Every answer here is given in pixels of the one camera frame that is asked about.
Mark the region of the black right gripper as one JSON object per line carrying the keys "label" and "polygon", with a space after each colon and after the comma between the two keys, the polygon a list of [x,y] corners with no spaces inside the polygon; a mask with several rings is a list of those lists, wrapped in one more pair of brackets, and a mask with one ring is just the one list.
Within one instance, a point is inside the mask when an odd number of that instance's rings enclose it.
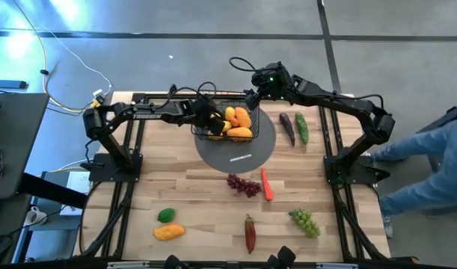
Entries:
{"label": "black right gripper", "polygon": [[250,110],[259,106],[263,97],[271,100],[295,101],[295,86],[286,67],[280,62],[268,64],[266,67],[255,69],[251,77],[253,89],[244,90],[245,104]]}

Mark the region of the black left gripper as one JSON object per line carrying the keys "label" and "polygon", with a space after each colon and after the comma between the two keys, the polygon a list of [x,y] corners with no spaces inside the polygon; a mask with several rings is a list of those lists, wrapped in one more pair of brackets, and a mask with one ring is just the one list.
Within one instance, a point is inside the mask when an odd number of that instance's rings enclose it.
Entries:
{"label": "black left gripper", "polygon": [[212,117],[215,111],[215,103],[206,96],[200,96],[191,102],[191,109],[194,115],[190,123],[197,127],[208,127],[212,135],[219,136],[224,129],[224,121]]}

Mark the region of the yellow orange mango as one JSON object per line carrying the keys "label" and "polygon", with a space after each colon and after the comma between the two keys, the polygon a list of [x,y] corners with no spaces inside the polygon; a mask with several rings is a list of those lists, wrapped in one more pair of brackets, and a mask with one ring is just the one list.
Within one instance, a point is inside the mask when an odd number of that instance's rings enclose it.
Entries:
{"label": "yellow orange mango", "polygon": [[229,139],[238,141],[238,142],[246,142],[251,141],[253,138],[253,133],[249,128],[246,127],[236,127],[229,129],[227,131],[227,136]]}

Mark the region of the red grape bunch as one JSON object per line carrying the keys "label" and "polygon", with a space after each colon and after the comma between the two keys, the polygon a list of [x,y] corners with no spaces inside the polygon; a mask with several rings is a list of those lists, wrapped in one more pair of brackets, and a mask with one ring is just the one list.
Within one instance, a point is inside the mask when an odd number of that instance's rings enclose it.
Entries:
{"label": "red grape bunch", "polygon": [[230,188],[235,189],[238,193],[244,193],[247,197],[255,197],[262,191],[260,183],[241,179],[236,174],[228,175],[227,184]]}

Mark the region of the green lime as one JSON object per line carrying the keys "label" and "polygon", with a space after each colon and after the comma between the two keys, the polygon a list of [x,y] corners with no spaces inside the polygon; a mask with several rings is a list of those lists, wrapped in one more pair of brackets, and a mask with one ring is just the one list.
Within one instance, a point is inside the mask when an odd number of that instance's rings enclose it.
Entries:
{"label": "green lime", "polygon": [[157,215],[157,221],[161,223],[170,223],[176,217],[174,208],[164,208]]}

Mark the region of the dark red chili pepper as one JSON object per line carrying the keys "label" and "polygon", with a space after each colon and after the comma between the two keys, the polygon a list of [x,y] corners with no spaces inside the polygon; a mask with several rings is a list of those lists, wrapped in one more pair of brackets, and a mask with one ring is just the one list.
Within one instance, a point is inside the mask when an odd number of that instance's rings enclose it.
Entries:
{"label": "dark red chili pepper", "polygon": [[251,254],[254,251],[256,245],[257,234],[254,227],[254,219],[246,214],[245,218],[245,246],[247,251]]}

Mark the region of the green grape bunch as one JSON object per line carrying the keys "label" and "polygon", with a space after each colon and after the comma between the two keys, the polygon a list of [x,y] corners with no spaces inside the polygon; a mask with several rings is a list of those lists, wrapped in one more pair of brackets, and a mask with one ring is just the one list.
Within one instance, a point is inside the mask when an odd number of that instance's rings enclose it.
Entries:
{"label": "green grape bunch", "polygon": [[293,209],[289,212],[289,216],[308,238],[318,238],[321,235],[321,229],[307,209]]}

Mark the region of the grey round plate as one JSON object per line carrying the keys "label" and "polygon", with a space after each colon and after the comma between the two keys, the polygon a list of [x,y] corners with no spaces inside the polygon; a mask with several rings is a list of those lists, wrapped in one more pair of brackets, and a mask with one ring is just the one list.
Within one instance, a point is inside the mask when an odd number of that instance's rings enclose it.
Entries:
{"label": "grey round plate", "polygon": [[259,110],[259,133],[251,142],[194,139],[199,156],[210,167],[223,173],[247,173],[268,161],[276,145],[274,123]]}

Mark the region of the green cucumber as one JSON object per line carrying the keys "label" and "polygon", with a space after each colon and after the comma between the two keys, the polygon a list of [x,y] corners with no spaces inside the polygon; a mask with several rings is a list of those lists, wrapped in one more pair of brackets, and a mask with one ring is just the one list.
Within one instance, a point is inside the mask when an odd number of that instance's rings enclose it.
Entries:
{"label": "green cucumber", "polygon": [[303,144],[308,144],[309,141],[309,131],[307,127],[307,122],[304,118],[304,115],[301,112],[295,114],[295,121],[298,127],[298,133],[300,135],[301,141]]}

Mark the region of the white paper sheet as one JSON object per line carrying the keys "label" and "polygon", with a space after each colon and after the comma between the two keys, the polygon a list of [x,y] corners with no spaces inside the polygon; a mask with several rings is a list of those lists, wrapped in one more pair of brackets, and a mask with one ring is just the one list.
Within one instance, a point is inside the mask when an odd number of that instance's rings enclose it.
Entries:
{"label": "white paper sheet", "polygon": [[69,172],[67,188],[79,193],[88,194],[91,187],[89,177],[89,172]]}

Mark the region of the black diagonal bar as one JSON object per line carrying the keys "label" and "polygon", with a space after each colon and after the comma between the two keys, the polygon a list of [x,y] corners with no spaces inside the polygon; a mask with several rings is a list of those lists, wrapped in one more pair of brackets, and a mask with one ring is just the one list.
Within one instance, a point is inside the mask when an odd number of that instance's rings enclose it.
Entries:
{"label": "black diagonal bar", "polygon": [[23,173],[17,192],[80,209],[83,209],[88,201],[87,194],[56,185],[28,173]]}

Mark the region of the person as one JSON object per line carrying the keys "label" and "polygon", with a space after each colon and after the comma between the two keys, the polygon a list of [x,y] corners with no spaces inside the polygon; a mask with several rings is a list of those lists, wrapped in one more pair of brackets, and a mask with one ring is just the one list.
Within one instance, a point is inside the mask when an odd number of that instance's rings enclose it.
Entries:
{"label": "person", "polygon": [[393,237],[392,217],[408,211],[457,205],[457,119],[420,132],[369,154],[373,161],[402,161],[413,155],[441,155],[439,171],[379,199],[387,238]]}

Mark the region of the white mug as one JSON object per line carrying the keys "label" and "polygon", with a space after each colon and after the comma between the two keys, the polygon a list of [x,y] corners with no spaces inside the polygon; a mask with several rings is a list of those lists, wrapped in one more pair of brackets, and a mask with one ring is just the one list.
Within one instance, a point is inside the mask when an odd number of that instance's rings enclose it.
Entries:
{"label": "white mug", "polygon": [[42,212],[37,206],[32,206],[26,213],[25,226],[40,226],[46,222],[47,214]]}

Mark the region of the flat blue device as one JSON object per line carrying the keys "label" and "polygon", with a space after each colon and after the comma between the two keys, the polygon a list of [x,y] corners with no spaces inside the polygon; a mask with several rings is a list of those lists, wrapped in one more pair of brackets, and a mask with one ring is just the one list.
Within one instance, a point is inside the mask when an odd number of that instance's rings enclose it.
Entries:
{"label": "flat blue device", "polygon": [[1,89],[20,89],[24,90],[28,86],[26,81],[0,80]]}

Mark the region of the silver metal bracket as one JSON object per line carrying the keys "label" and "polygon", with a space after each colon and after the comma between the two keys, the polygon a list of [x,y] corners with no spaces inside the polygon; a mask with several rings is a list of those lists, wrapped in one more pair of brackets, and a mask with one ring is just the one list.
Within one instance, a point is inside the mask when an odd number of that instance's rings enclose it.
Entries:
{"label": "silver metal bracket", "polygon": [[316,269],[359,269],[356,264],[348,263],[316,263]]}
{"label": "silver metal bracket", "polygon": [[150,268],[149,262],[143,261],[122,261],[122,262],[109,262],[106,269],[148,269]]}

